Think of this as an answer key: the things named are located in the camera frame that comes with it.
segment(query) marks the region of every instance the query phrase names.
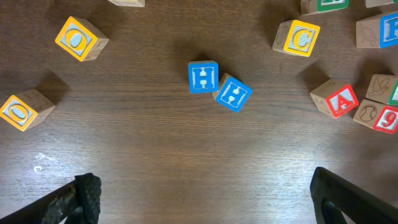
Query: wood grain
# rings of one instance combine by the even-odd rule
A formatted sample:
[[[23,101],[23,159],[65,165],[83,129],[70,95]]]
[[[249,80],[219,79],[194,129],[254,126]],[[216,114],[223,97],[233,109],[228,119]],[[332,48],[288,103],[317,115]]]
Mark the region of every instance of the wood grain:
[[[328,78],[361,101],[375,73],[398,74],[397,47],[357,49],[356,21],[398,5],[300,16],[296,0],[2,0],[0,100],[36,88],[57,107],[20,133],[0,121],[0,217],[93,172],[100,223],[315,223],[323,166],[398,206],[397,136],[319,112]],[[110,41],[79,62],[54,43],[69,16]],[[281,22],[321,26],[310,58],[272,50]],[[215,60],[254,92],[240,114],[192,95],[188,62]]]

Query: green block face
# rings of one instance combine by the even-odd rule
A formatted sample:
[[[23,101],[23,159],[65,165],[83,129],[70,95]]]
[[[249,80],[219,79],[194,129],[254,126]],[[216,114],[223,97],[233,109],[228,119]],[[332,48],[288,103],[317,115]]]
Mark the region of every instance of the green block face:
[[[390,105],[398,105],[398,82],[392,91],[391,98],[390,98]]]
[[[348,7],[348,5],[349,0],[318,0],[318,11],[345,9]]]

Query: blue block face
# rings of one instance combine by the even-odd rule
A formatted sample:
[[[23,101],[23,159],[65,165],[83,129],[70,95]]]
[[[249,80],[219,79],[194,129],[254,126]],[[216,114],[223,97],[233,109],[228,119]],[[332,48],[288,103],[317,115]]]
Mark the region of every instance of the blue block face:
[[[380,21],[380,47],[398,44],[398,13],[384,16]]]
[[[218,64],[216,62],[190,63],[188,70],[191,93],[218,91]]]
[[[249,99],[252,89],[239,80],[229,77],[218,94],[216,101],[238,113]]]

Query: yellow border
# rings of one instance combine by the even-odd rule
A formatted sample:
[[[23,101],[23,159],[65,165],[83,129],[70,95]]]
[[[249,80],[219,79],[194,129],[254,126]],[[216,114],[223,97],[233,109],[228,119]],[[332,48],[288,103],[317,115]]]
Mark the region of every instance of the yellow border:
[[[92,38],[91,42],[88,44],[88,46],[86,47],[86,50],[83,52],[83,54],[81,56],[79,56],[74,51],[70,50],[67,46],[65,46],[63,43],[61,43],[62,37],[67,32],[71,23],[76,24],[84,33],[86,33],[88,36],[90,36]],[[77,58],[79,61],[82,62],[85,60],[87,54],[91,51],[91,49],[93,48],[93,46],[97,40],[98,40],[98,38],[92,32],[90,32],[86,27],[84,27],[83,24],[79,23],[73,16],[70,16],[68,18],[67,22],[65,23],[65,25],[63,25],[62,30],[58,34],[57,38],[55,39],[55,43],[57,43],[64,50],[66,50],[67,52],[69,52],[71,55],[73,55],[75,58]]]
[[[10,119],[8,116],[6,116],[5,114],[3,114],[3,110],[8,107],[8,105],[13,101],[16,100],[18,101],[19,104],[21,104],[22,106],[24,106],[26,109],[30,110],[30,112],[32,112],[32,117],[30,117],[30,119],[28,119],[25,124],[21,127],[19,124],[17,124],[15,121],[13,121],[12,119]],[[38,113],[33,110],[30,106],[28,106],[26,103],[22,102],[22,100],[20,100],[16,95],[12,95],[10,96],[10,98],[6,101],[6,103],[0,108],[0,117],[2,117],[3,119],[5,119],[8,123],[12,124],[14,127],[16,127],[17,129],[19,129],[20,131],[25,131],[29,125],[33,122],[33,120],[37,117]]]
[[[308,50],[307,53],[302,52],[302,51],[300,51],[300,50],[294,50],[294,49],[290,49],[290,48],[289,48],[290,41],[291,41],[292,38],[293,38],[293,32],[294,32],[294,27],[295,27],[295,26],[302,26],[302,27],[306,27],[306,28],[308,28],[308,29],[315,30],[315,35],[313,36],[311,46],[310,46],[310,48],[309,48],[309,50]],[[284,50],[285,50],[286,52],[289,52],[289,53],[292,53],[292,54],[297,54],[297,55],[301,55],[301,56],[304,56],[304,57],[309,57],[309,56],[311,55],[311,53],[312,53],[313,47],[314,47],[314,45],[315,45],[315,42],[316,42],[317,39],[318,39],[318,35],[319,35],[319,32],[320,32],[320,31],[321,31],[321,27],[320,27],[320,26],[313,25],[313,24],[309,24],[309,23],[307,23],[307,22],[302,22],[302,21],[294,20],[293,23],[292,23],[292,26],[290,27],[289,34],[288,34],[288,36],[287,36],[287,38],[286,38]]]

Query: alphabet block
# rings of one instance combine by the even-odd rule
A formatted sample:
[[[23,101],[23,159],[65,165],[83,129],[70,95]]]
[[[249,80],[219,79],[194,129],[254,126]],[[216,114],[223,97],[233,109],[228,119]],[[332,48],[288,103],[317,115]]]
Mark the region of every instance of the alphabet block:
[[[364,99],[354,121],[377,131],[394,134],[398,129],[398,108]]]
[[[350,84],[328,80],[310,93],[318,110],[339,118],[359,105]]]
[[[306,22],[292,20],[280,24],[273,50],[309,57],[321,27]]]
[[[62,27],[55,43],[82,62],[96,59],[108,40],[87,20],[71,16]]]
[[[301,0],[301,15],[331,12],[348,6],[349,0]]]
[[[238,113],[251,96],[252,89],[225,73],[220,81],[220,90],[213,93],[217,102]]]
[[[145,0],[108,0],[117,6],[135,6],[144,7]]]
[[[356,22],[356,47],[385,48],[398,44],[398,11]]]
[[[191,93],[218,91],[218,64],[215,61],[190,62],[188,73]]]
[[[386,105],[398,105],[398,77],[375,74],[369,85],[366,98]]]
[[[366,0],[366,7],[376,7],[376,6],[383,6],[386,4],[392,4],[398,2],[398,0]]]
[[[55,105],[37,90],[12,95],[1,107],[0,116],[20,131],[41,122],[54,110]]]

